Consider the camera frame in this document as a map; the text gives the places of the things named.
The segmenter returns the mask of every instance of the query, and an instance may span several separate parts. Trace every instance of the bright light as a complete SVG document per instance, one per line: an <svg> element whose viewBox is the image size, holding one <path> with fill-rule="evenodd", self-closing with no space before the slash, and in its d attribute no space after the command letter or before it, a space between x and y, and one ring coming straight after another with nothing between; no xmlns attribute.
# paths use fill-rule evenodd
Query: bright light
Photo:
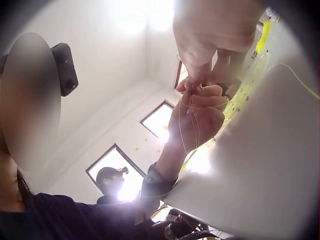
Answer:
<svg viewBox="0 0 320 240"><path fill-rule="evenodd" d="M147 0L111 0L106 2L114 23L124 32L137 33L147 25Z"/></svg>
<svg viewBox="0 0 320 240"><path fill-rule="evenodd" d="M163 143L169 138L168 124L172 109L167 105L162 105L154 114L142 122L151 132L153 132Z"/></svg>
<svg viewBox="0 0 320 240"><path fill-rule="evenodd" d="M172 26L173 0L149 0L148 23L157 31Z"/></svg>
<svg viewBox="0 0 320 240"><path fill-rule="evenodd" d="M98 162L90 171L89 174L95 180L98 172L103 167L113 167L120 169L127 167L128 174L123 174L124 184L119 191L118 198L121 201L132 201L137 196L141 189L143 177L129 164L122 155L113 149L100 162Z"/></svg>
<svg viewBox="0 0 320 240"><path fill-rule="evenodd" d="M209 147L202 145L192 156L191 161L187 164L186 169L196 173L208 173L211 169L209 164Z"/></svg>

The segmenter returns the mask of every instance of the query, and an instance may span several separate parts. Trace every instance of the wrist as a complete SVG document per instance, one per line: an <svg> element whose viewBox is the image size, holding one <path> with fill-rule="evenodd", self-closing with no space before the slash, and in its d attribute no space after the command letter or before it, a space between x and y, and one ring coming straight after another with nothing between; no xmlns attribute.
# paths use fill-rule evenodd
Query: wrist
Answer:
<svg viewBox="0 0 320 240"><path fill-rule="evenodd" d="M165 180L173 181L177 178L186 156L182 143L169 139L164 145L155 168Z"/></svg>

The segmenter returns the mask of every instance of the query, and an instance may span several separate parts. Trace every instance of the ceiling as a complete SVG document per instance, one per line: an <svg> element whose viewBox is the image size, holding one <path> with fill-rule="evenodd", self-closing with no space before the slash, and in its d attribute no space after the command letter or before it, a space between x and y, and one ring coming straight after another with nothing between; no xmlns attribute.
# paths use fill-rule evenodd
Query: ceiling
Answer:
<svg viewBox="0 0 320 240"><path fill-rule="evenodd" d="M16 36L35 32L50 47L60 42L71 47L79 86L61 98L58 143L122 88L145 76L143 8L144 0L52 1Z"/></svg>

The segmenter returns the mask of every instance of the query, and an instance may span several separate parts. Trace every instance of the dark shirt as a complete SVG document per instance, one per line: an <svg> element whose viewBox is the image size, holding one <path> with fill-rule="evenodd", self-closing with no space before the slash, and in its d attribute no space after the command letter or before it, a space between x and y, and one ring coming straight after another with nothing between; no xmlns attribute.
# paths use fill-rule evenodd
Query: dark shirt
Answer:
<svg viewBox="0 0 320 240"><path fill-rule="evenodd" d="M97 204L115 204L115 203L123 203L120 201L117 197L115 196L110 196L110 195L104 195L97 200ZM136 225L134 227L134 230L132 234L130 234L131 238L130 240L148 240L148 233L147 231L150 230L151 226L155 224L154 221L151 219L147 219L146 221Z"/></svg>
<svg viewBox="0 0 320 240"><path fill-rule="evenodd" d="M104 195L97 200L97 204L115 204L115 203L122 203L117 197Z"/></svg>
<svg viewBox="0 0 320 240"><path fill-rule="evenodd" d="M130 202L88 205L40 193L25 203L25 212L0 211L1 240L113 240L128 236L134 228Z"/></svg>

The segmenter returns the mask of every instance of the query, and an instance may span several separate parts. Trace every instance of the window frame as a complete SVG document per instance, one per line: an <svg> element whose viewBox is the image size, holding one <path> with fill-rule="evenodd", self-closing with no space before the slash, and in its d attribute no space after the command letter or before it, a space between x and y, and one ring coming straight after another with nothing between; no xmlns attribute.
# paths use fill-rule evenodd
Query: window frame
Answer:
<svg viewBox="0 0 320 240"><path fill-rule="evenodd" d="M174 106L170 104L167 100L164 100L158 107L156 107L151 113L149 113L146 117L144 117L140 123L142 126L144 126L150 133L152 133L154 136L156 136L158 139L160 139L154 132L152 132L149 128L147 128L146 125L143 124L145 120L147 120L150 116L152 116L158 109L160 109L163 105L166 105L170 107L172 110L174 109Z"/></svg>
<svg viewBox="0 0 320 240"><path fill-rule="evenodd" d="M177 88L178 86L178 82L179 82L179 79L180 79L180 73L181 73L181 67L182 67L182 62L181 60L179 61L179 66L178 66L178 72L177 72L177 77L176 77L176 82L174 84L174 89Z"/></svg>
<svg viewBox="0 0 320 240"><path fill-rule="evenodd" d="M111 148L109 148L101 157L98 158L93 164L90 165L90 167L87 168L86 173L88 174L89 178L94 182L96 187L100 190L97 182L93 177L90 175L89 171L93 169L104 157L106 157L112 150L118 151L118 153L144 178L146 174L144 171L141 170L120 148L117 144L114 144Z"/></svg>

